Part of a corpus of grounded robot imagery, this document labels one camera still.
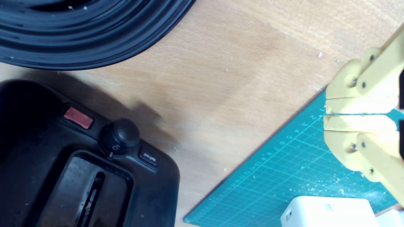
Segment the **teal cutting mat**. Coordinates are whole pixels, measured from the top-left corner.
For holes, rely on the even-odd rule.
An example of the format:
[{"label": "teal cutting mat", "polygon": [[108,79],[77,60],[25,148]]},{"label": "teal cutting mat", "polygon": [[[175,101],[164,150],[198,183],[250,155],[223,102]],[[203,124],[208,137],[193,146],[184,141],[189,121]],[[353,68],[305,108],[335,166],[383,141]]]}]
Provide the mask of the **teal cutting mat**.
[{"label": "teal cutting mat", "polygon": [[[379,212],[397,203],[381,183],[345,168],[324,142],[322,92],[267,140],[184,222],[203,227],[280,227],[280,216],[300,195],[366,198]],[[396,122],[404,114],[393,110]]]}]

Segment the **rotary knob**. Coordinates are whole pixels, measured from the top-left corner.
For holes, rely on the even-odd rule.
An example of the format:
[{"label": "rotary knob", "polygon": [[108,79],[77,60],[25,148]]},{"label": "rotary knob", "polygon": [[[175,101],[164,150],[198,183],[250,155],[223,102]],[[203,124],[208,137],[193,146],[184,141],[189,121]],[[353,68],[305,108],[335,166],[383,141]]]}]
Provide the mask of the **rotary knob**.
[{"label": "rotary knob", "polygon": [[121,118],[106,125],[102,134],[102,143],[113,154],[126,154],[140,140],[138,127],[129,119]]}]

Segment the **red button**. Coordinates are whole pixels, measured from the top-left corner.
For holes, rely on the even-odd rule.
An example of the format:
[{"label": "red button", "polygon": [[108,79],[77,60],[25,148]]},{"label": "red button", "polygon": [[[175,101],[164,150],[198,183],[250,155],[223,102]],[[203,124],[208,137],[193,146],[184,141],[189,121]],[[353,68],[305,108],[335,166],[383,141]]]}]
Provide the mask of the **red button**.
[{"label": "red button", "polygon": [[91,119],[86,114],[80,112],[78,109],[74,107],[70,107],[66,113],[63,115],[64,118],[72,120],[73,122],[77,123],[81,127],[85,129],[89,129],[91,124],[93,123],[93,119]]}]

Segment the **white charger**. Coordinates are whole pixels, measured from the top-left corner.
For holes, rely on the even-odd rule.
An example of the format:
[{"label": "white charger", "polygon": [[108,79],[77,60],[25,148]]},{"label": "white charger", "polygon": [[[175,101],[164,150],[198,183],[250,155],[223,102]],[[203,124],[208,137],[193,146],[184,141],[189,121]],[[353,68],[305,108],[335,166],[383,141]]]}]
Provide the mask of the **white charger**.
[{"label": "white charger", "polygon": [[281,216],[282,227],[379,227],[369,201],[299,196]]}]

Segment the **wooden surface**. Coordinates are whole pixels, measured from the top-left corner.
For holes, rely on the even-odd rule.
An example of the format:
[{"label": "wooden surface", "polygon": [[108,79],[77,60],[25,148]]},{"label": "wooden surface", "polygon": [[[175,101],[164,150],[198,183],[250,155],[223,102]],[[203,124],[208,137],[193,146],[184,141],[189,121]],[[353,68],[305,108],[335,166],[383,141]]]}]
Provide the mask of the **wooden surface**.
[{"label": "wooden surface", "polygon": [[91,109],[129,117],[181,171],[176,226],[330,81],[404,21],[401,0],[197,0],[144,53],[58,74],[0,63],[0,79],[47,81]]}]

